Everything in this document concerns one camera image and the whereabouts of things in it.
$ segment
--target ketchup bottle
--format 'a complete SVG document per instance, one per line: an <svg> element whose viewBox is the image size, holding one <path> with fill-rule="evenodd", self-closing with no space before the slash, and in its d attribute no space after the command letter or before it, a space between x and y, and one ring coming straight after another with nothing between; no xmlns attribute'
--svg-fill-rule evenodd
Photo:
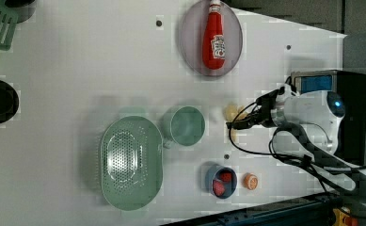
<svg viewBox="0 0 366 226"><path fill-rule="evenodd" d="M212 70L223 67L226 49L221 24L221 2L211 0L209 17L202 44L203 63Z"/></svg>

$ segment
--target small round snack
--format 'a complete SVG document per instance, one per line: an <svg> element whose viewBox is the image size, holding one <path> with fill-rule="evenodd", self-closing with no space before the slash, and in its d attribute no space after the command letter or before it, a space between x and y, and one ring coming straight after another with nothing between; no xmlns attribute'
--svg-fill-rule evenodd
<svg viewBox="0 0 366 226"><path fill-rule="evenodd" d="M246 187L249 190L254 190L256 189L257 185L259 183L259 180L257 178L257 176L248 173L247 176L245 176L244 179L244 187Z"/></svg>
<svg viewBox="0 0 366 226"><path fill-rule="evenodd" d="M223 183L217 180L213 180L213 192L216 196L222 196L225 191L226 188L224 187Z"/></svg>
<svg viewBox="0 0 366 226"><path fill-rule="evenodd" d="M232 180L232 173L229 171L222 171L218 177L222 182L229 183Z"/></svg>
<svg viewBox="0 0 366 226"><path fill-rule="evenodd" d="M224 110L224 114L227 121L233 121L235 116L238 115L237 106L234 104L228 105Z"/></svg>

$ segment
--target green container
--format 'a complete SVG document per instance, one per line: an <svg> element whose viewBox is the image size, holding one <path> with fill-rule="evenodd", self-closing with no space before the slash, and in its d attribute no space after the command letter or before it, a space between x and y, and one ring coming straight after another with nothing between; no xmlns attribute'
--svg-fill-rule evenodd
<svg viewBox="0 0 366 226"><path fill-rule="evenodd" d="M106 200L121 210L139 209L162 185L162 136L146 118L124 117L105 132L101 161Z"/></svg>

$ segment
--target bottle label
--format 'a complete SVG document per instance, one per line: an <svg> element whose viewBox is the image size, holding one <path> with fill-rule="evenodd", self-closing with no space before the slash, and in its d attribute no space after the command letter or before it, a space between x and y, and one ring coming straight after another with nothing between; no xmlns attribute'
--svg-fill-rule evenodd
<svg viewBox="0 0 366 226"><path fill-rule="evenodd" d="M212 40L212 51L213 51L213 58L224 59L224 56L226 54L226 47L224 45L224 36L215 35L215 38Z"/></svg>
<svg viewBox="0 0 366 226"><path fill-rule="evenodd" d="M221 11L221 6L218 6L218 5L211 5L209 7L209 13L211 12L216 12L216 13L220 13Z"/></svg>

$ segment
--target teal mug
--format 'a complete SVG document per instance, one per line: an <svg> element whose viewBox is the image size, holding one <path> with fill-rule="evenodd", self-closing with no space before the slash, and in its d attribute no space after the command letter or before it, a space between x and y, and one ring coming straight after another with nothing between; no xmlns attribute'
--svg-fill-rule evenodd
<svg viewBox="0 0 366 226"><path fill-rule="evenodd" d="M205 119L193 106L174 106L162 120L164 147L171 148L175 143L191 146L202 138L205 132Z"/></svg>

